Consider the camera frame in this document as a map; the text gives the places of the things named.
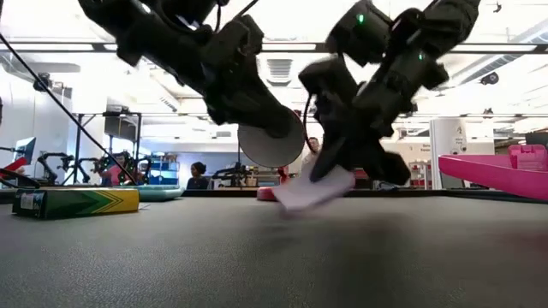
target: person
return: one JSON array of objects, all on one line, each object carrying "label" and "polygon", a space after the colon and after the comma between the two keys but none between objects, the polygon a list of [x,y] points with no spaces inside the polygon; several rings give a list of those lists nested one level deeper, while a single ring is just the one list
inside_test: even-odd
[{"label": "person", "polygon": [[316,137],[310,137],[308,138],[308,142],[310,143],[310,146],[312,147],[313,151],[310,151],[303,159],[302,164],[306,165],[314,160],[316,160],[316,157],[318,157],[318,153],[320,150],[319,146],[319,140]]},{"label": "person", "polygon": [[[115,157],[116,161],[119,162],[122,166],[126,162],[126,158],[123,155]],[[120,185],[120,180],[118,179],[118,175],[122,172],[120,167],[118,167],[117,164],[113,164],[110,166],[107,170],[99,172],[99,176],[106,180],[104,184],[106,186],[118,186]]]},{"label": "person", "polygon": [[204,177],[206,166],[202,162],[193,163],[190,166],[192,178],[188,179],[187,189],[207,189],[209,181]]}]

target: pink tray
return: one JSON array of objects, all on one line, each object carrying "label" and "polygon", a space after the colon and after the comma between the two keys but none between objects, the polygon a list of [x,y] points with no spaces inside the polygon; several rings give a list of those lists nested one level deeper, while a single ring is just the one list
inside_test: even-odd
[{"label": "pink tray", "polygon": [[445,175],[527,198],[548,200],[548,154],[540,145],[512,145],[510,155],[443,155]]}]

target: man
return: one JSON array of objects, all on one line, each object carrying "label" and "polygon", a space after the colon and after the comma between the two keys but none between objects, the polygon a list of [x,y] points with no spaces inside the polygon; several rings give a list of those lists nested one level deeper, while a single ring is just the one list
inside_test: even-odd
[{"label": "man", "polygon": [[312,147],[313,151],[310,151],[303,159],[302,159],[302,165],[306,165],[310,162],[313,162],[318,157],[318,153],[320,150],[319,140],[316,137],[310,137],[308,138],[308,142],[310,143],[310,146]]}]

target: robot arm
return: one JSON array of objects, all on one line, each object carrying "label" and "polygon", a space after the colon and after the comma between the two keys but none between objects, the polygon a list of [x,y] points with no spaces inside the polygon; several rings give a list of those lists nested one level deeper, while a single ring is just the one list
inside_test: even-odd
[{"label": "robot arm", "polygon": [[[295,114],[277,101],[259,77],[257,55],[264,34],[251,16],[243,14],[256,0],[218,32],[204,25],[204,20],[216,5],[224,6],[229,0],[79,2],[88,18],[116,38],[116,53],[124,62],[135,66],[145,56],[180,85],[192,87],[218,125],[237,123],[265,132],[265,138],[292,140],[279,149],[280,155],[289,148],[302,150],[304,138],[288,137],[302,129],[291,125]],[[269,164],[261,162],[261,157],[250,158]]]},{"label": "robot arm", "polygon": [[[370,0],[361,0],[342,17],[326,40],[338,56],[313,63],[299,75],[316,97],[314,117],[325,131],[312,182],[337,164],[362,167],[373,180],[407,182],[405,162],[398,154],[385,152],[380,139],[394,133],[391,124],[399,114],[413,111],[411,99],[421,86],[432,89],[449,78],[437,59],[472,32],[479,4],[438,0],[422,12],[407,9],[392,21]],[[342,54],[361,66],[380,67],[358,88]]]},{"label": "robot arm", "polygon": [[145,184],[150,184],[152,159],[150,157],[143,157],[143,158],[137,160],[137,165],[139,165],[140,162],[146,162],[146,169],[145,169],[145,172],[143,172],[142,182],[145,183]]},{"label": "robot arm", "polygon": [[100,159],[93,158],[93,159],[94,159],[92,160],[93,169],[90,170],[93,173],[101,174],[109,167],[110,159],[108,157],[101,157]]},{"label": "robot arm", "polygon": [[82,167],[82,163],[84,162],[92,162],[94,169],[91,171],[94,172],[95,169],[98,167],[99,160],[97,158],[91,157],[91,158],[80,158],[77,163],[78,170],[82,173],[82,183],[87,184],[92,179],[89,174],[84,170],[84,167]]},{"label": "robot arm", "polygon": [[60,157],[62,161],[62,166],[59,166],[59,168],[63,168],[63,170],[67,171],[69,169],[69,163],[74,160],[74,157],[69,156],[65,153],[44,153],[38,157],[37,162],[42,165],[44,168],[45,173],[47,174],[47,179],[50,184],[55,184],[55,180],[57,179],[57,174],[53,169],[50,167],[50,165],[47,163],[47,160],[49,157]]},{"label": "robot arm", "polygon": [[211,177],[212,180],[230,180],[231,187],[239,187],[242,182],[245,182],[248,175],[251,172],[247,170],[246,166],[236,162],[235,166],[227,169],[220,169],[215,172]]}]

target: table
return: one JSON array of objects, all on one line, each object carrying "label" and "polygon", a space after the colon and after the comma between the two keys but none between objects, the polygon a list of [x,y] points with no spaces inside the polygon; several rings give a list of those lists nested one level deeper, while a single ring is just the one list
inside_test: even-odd
[{"label": "table", "polygon": [[341,198],[283,220],[182,198],[59,221],[0,205],[2,307],[548,307],[548,205]]}]

